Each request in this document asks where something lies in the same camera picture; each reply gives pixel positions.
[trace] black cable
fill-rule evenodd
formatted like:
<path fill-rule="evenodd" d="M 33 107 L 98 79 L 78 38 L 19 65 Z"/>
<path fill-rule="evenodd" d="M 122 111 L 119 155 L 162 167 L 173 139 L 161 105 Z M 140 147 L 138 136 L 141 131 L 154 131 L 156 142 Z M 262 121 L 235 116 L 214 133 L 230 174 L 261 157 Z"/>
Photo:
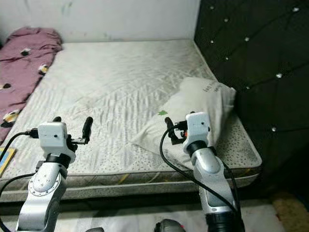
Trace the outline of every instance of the black cable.
<path fill-rule="evenodd" d="M 17 176 L 17 177 L 14 177 L 14 178 L 8 180 L 8 181 L 2 186 L 2 188 L 0 189 L 0 197 L 1 197 L 1 194 L 2 194 L 2 192 L 4 191 L 5 187 L 7 187 L 11 182 L 13 182 L 13 181 L 15 181 L 15 180 L 18 180 L 18 179 L 20 179 L 20 178 L 33 176 L 34 174 L 35 174 L 35 173 L 26 174 L 26 175 L 20 175 L 20 176 Z M 1 220 L 1 217 L 0 217 L 0 228 L 1 228 L 4 232 L 11 232 L 11 231 L 5 226 L 5 224 L 3 223 L 3 221 Z"/>
<path fill-rule="evenodd" d="M 237 191 L 237 184 L 236 184 L 236 181 L 235 181 L 235 177 L 233 175 L 232 170 L 226 165 L 226 163 L 224 163 L 223 161 L 221 161 L 221 162 L 223 163 L 223 166 L 227 169 L 227 172 L 231 176 L 232 183 L 233 183 L 233 189 L 234 189 L 234 195 L 235 195 L 236 207 L 237 207 L 237 211 L 239 213 L 239 216 L 241 217 L 240 200 L 239 200 L 239 195 L 238 195 L 238 191 Z"/>
<path fill-rule="evenodd" d="M 9 140 L 9 142 L 8 142 L 7 145 L 5 146 L 4 150 L 2 151 L 1 156 L 0 156 L 0 162 L 1 162 L 1 160 L 3 159 L 5 152 L 9 149 L 9 147 L 10 147 L 11 143 L 13 142 L 13 140 L 16 139 L 16 137 L 18 137 L 19 135 L 28 135 L 28 134 L 27 134 L 26 132 L 20 132 L 20 133 L 17 133 L 16 135 L 14 135 L 14 136 Z"/>
<path fill-rule="evenodd" d="M 186 177 L 187 179 L 191 180 L 192 182 L 194 182 L 195 184 L 201 186 L 202 188 L 204 188 L 206 191 L 210 192 L 212 195 L 214 195 L 215 197 L 219 198 L 223 203 L 225 203 L 237 216 L 240 216 L 240 214 L 238 213 L 238 211 L 235 209 L 235 207 L 227 200 L 225 199 L 223 196 L 221 196 L 220 194 L 218 194 L 216 191 L 212 190 L 211 188 L 207 187 L 206 185 L 204 185 L 203 183 L 199 182 L 198 180 L 196 180 L 195 178 L 192 178 L 190 175 L 188 175 L 187 173 L 185 173 L 184 171 L 182 171 L 181 169 L 177 168 L 175 165 L 173 165 L 172 163 L 170 163 L 164 156 L 163 154 L 163 142 L 164 139 L 167 135 L 167 133 L 173 129 L 177 128 L 177 126 L 173 126 L 172 128 L 169 128 L 168 130 L 166 130 L 164 132 L 164 134 L 162 135 L 161 138 L 161 142 L 160 142 L 160 155 L 162 157 L 162 159 L 164 160 L 164 162 L 170 166 L 171 168 L 173 168 L 174 170 L 178 171 L 181 175 L 183 175 L 184 177 Z"/>

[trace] white wall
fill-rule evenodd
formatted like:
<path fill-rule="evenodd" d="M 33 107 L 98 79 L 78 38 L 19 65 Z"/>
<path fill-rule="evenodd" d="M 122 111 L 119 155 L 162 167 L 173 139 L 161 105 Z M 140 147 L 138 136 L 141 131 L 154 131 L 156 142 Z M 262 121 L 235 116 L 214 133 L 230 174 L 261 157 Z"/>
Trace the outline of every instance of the white wall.
<path fill-rule="evenodd" d="M 200 0 L 0 0 L 0 41 L 22 26 L 64 42 L 193 38 Z"/>

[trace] wall stain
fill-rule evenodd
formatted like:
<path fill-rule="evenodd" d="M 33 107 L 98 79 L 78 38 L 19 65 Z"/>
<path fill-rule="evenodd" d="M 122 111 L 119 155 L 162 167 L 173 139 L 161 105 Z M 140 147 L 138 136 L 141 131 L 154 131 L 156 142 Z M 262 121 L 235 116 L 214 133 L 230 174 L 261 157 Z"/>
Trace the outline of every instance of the wall stain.
<path fill-rule="evenodd" d="M 26 6 L 26 8 L 27 8 L 27 11 L 30 12 L 31 9 L 30 9 L 28 0 L 24 0 L 24 4 L 25 4 L 25 6 Z"/>
<path fill-rule="evenodd" d="M 70 1 L 68 3 L 65 3 L 62 7 L 61 7 L 61 14 L 63 16 L 69 16 L 70 15 L 70 8 L 73 5 L 73 1 Z"/>
<path fill-rule="evenodd" d="M 106 32 L 103 32 L 103 37 L 102 39 L 104 41 L 124 41 L 123 39 L 114 39 L 111 35 L 109 35 L 108 33 Z"/>

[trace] white mattress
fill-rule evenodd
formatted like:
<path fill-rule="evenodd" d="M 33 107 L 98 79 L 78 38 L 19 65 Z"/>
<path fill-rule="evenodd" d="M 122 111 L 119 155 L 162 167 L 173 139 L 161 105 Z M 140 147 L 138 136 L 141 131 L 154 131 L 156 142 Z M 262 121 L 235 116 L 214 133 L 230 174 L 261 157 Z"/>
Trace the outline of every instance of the white mattress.
<path fill-rule="evenodd" d="M 64 198 L 195 190 L 159 155 L 130 143 L 158 107 L 178 91 L 185 77 L 215 79 L 194 43 L 65 43 L 63 48 L 8 138 L 56 116 L 62 117 L 68 133 L 77 138 L 86 117 L 92 116 L 90 143 L 76 151 Z M 38 140 L 21 136 L 13 146 L 18 152 L 0 185 L 32 173 L 43 160 Z M 235 114 L 227 123 L 218 155 L 234 169 L 239 185 L 248 185 L 256 178 L 261 158 Z M 13 182 L 2 201 L 22 200 L 26 187 L 27 180 Z"/>

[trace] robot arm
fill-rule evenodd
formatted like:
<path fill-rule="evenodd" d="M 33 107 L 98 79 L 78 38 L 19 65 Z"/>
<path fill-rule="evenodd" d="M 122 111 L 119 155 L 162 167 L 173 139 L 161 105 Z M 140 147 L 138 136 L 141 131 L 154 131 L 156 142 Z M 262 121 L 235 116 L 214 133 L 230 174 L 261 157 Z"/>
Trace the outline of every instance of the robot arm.
<path fill-rule="evenodd" d="M 75 161 L 77 144 L 87 144 L 93 119 L 87 118 L 83 136 L 71 139 L 67 126 L 59 117 L 32 129 L 32 137 L 40 140 L 45 162 L 28 184 L 28 197 L 19 214 L 16 231 L 54 231 L 59 202 L 66 191 L 67 168 Z"/>
<path fill-rule="evenodd" d="M 184 140 L 183 151 L 191 158 L 195 179 L 217 192 L 236 208 L 231 188 L 224 177 L 224 165 L 214 155 L 212 148 L 208 147 L 207 135 L 210 130 L 208 115 L 204 112 L 191 113 L 185 119 L 186 121 L 176 123 L 176 127 L 183 131 L 182 139 L 169 134 L 172 144 Z M 171 129 L 173 124 L 169 118 L 166 119 L 167 122 L 169 122 L 168 129 Z M 209 232 L 244 231 L 242 220 L 235 214 L 235 210 L 202 187 L 199 187 L 199 195 Z"/>

